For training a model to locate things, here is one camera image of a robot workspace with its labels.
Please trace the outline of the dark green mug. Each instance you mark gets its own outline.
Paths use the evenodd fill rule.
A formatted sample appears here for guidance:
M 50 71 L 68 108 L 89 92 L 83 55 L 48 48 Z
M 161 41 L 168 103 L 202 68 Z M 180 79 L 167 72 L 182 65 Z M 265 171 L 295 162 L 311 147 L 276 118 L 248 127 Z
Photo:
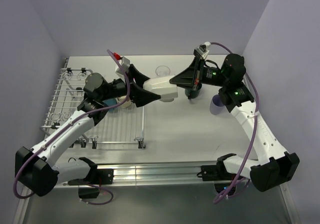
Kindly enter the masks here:
M 201 88 L 202 88 L 202 84 L 199 84 L 197 86 L 196 90 L 185 89 L 184 93 L 185 93 L 186 97 L 188 98 L 188 100 L 195 99 L 199 96 Z

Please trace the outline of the cream tumbler with brown band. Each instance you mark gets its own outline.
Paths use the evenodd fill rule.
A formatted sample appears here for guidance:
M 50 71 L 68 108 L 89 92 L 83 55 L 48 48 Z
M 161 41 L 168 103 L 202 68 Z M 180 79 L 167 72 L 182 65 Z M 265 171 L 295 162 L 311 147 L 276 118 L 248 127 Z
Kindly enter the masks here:
M 122 105 L 120 105 L 121 108 L 128 108 L 132 104 L 131 100 L 130 99 L 126 100 L 125 96 L 118 97 L 117 102 L 122 103 Z

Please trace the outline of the white ceramic mug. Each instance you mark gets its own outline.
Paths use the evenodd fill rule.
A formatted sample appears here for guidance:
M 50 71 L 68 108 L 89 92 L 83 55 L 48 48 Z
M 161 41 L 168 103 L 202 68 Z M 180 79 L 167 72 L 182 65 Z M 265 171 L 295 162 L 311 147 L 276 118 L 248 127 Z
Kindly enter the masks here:
M 172 102 L 178 98 L 178 87 L 170 83 L 173 77 L 171 75 L 151 78 L 144 82 L 143 89 L 159 95 L 162 102 Z

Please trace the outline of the blue floral mug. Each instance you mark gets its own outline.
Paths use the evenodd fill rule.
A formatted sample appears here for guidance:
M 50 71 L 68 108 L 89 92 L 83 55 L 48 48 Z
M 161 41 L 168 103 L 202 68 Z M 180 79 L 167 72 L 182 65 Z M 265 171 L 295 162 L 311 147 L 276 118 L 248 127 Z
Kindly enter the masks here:
M 117 100 L 115 98 L 112 98 L 112 99 L 107 99 L 107 100 L 104 100 L 103 103 L 108 106 L 108 107 L 111 107 L 111 106 L 116 106 L 118 104 Z M 108 112 L 114 112 L 115 110 L 117 109 L 117 107 L 114 107 L 114 108 L 110 108 L 108 110 Z

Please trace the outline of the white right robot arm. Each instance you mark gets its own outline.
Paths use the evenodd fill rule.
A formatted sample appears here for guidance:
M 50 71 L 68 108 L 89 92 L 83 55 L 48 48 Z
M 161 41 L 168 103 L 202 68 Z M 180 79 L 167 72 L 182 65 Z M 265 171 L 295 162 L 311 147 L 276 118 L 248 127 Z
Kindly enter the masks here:
M 205 60 L 195 57 L 191 65 L 170 79 L 171 84 L 196 90 L 200 84 L 218 86 L 222 104 L 239 122 L 250 138 L 250 147 L 257 160 L 241 158 L 234 153 L 218 158 L 205 181 L 227 179 L 239 175 L 251 180 L 260 192 L 290 181 L 300 163 L 296 153 L 289 153 L 270 131 L 258 111 L 258 97 L 243 83 L 246 74 L 244 57 L 232 53 L 225 57 L 221 68 L 206 67 Z

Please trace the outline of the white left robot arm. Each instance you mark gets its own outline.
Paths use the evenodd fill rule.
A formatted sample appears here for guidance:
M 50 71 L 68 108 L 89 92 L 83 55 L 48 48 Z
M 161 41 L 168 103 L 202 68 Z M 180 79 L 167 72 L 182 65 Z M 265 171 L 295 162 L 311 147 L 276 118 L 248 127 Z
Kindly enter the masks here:
M 139 73 L 133 65 L 124 79 L 107 82 L 99 73 L 91 73 L 83 87 L 84 99 L 76 111 L 42 142 L 28 149 L 21 147 L 15 154 L 15 182 L 21 182 L 33 194 L 43 197 L 57 184 L 82 180 L 92 184 L 98 178 L 97 164 L 81 157 L 73 162 L 56 165 L 60 156 L 85 132 L 96 126 L 110 110 L 104 101 L 125 96 L 138 107 L 159 100 L 161 96 L 145 90 L 149 78 Z

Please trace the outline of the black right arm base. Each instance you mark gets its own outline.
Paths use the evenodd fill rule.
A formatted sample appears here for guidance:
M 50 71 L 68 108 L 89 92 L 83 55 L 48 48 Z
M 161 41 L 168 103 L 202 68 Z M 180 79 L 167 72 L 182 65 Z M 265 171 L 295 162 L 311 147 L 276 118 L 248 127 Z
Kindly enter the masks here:
M 218 164 L 201 166 L 200 172 L 196 176 L 204 182 L 213 182 L 217 193 L 226 190 L 236 177 L 235 174 L 228 173 L 224 167 Z

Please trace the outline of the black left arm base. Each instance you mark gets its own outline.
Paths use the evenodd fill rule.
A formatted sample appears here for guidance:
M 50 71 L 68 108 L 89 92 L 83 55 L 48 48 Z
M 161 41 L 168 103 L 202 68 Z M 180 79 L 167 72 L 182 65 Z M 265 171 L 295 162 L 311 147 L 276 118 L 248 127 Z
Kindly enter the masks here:
M 92 205 L 102 205 L 102 203 L 93 203 L 91 200 L 96 199 L 100 194 L 109 194 L 110 199 L 106 203 L 110 203 L 114 199 L 114 194 L 105 185 L 111 185 L 114 179 L 114 170 L 110 168 L 96 169 L 89 174 L 88 178 L 74 179 L 68 181 L 69 186 L 78 187 L 78 197 L 83 202 Z

